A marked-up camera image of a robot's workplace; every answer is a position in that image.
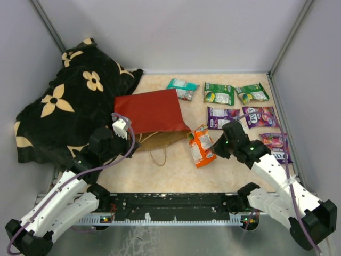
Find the green candy bag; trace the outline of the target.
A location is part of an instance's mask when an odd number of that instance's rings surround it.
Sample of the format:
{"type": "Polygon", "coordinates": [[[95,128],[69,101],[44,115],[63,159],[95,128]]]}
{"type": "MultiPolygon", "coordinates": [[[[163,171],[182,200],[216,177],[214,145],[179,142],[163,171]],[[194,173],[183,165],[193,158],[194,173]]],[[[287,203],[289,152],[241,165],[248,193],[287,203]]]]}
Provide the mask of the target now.
{"type": "Polygon", "coordinates": [[[233,106],[235,87],[231,85],[204,83],[204,102],[233,106]]]}
{"type": "Polygon", "coordinates": [[[243,105],[251,101],[269,101],[270,97],[260,82],[235,88],[237,96],[243,105]]]}

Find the orange candy bag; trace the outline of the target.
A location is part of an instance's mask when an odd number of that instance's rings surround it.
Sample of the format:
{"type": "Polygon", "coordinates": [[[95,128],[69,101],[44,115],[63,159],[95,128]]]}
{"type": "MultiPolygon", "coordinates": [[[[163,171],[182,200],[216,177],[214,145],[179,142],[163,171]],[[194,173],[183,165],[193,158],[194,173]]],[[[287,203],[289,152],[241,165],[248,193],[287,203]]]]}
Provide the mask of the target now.
{"type": "Polygon", "coordinates": [[[204,167],[216,160],[216,154],[210,150],[213,141],[207,126],[201,125],[196,130],[189,132],[187,134],[187,141],[196,168],[204,167]]]}

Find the purple candy bag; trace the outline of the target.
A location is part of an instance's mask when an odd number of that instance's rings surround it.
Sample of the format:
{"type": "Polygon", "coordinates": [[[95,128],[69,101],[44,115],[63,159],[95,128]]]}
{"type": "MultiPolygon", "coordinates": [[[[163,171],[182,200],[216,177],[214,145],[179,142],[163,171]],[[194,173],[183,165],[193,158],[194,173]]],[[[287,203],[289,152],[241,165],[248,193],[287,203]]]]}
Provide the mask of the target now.
{"type": "Polygon", "coordinates": [[[245,117],[249,129],[254,127],[276,127],[276,116],[274,107],[243,107],[243,113],[248,116],[245,117]]]}
{"type": "Polygon", "coordinates": [[[239,109],[207,107],[207,127],[210,130],[221,130],[223,125],[238,119],[239,109]]]}

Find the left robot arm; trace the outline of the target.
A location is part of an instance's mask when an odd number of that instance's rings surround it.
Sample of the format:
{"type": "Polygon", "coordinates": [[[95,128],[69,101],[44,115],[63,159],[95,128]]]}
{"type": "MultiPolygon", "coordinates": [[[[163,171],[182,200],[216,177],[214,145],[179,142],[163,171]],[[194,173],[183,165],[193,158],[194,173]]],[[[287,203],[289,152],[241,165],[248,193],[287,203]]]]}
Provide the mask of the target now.
{"type": "Polygon", "coordinates": [[[130,127],[96,129],[47,195],[21,219],[6,224],[8,255],[48,255],[78,220],[96,210],[107,210],[110,193],[97,183],[98,176],[103,169],[132,157],[139,146],[130,127]]]}

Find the teal mint candy bag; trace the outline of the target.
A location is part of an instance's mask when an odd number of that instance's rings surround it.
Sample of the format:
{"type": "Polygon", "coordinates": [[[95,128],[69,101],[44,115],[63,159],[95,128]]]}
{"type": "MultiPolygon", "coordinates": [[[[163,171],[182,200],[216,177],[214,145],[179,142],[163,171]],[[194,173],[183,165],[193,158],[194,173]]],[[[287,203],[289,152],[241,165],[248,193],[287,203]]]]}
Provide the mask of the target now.
{"type": "Polygon", "coordinates": [[[166,89],[175,89],[177,97],[181,100],[192,101],[194,91],[199,88],[199,84],[190,83],[181,79],[173,78],[166,89]]]}

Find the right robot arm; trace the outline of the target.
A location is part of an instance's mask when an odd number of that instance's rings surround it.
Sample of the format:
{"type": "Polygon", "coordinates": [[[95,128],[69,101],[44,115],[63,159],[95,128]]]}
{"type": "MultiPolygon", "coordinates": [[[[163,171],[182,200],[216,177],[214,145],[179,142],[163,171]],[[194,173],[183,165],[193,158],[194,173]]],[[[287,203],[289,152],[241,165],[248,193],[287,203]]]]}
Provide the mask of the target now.
{"type": "Polygon", "coordinates": [[[336,229],[337,206],[322,201],[286,170],[259,140],[251,141],[238,121],[222,127],[223,134],[211,147],[222,158],[233,155],[240,163],[263,178],[276,195],[250,182],[237,191],[238,205],[244,211],[260,210],[286,227],[295,242],[309,251],[336,229]]]}

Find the red paper bag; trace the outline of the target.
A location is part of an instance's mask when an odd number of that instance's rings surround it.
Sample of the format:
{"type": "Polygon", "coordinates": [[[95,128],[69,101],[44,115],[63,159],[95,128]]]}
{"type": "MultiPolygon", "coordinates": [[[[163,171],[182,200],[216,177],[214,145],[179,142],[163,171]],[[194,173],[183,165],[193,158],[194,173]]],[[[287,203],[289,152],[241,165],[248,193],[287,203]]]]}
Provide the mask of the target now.
{"type": "Polygon", "coordinates": [[[147,151],[154,159],[152,151],[161,149],[167,161],[166,148],[185,139],[191,129],[182,116],[179,99],[175,89],[164,89],[116,97],[114,111],[127,117],[138,143],[139,151],[147,151]]]}

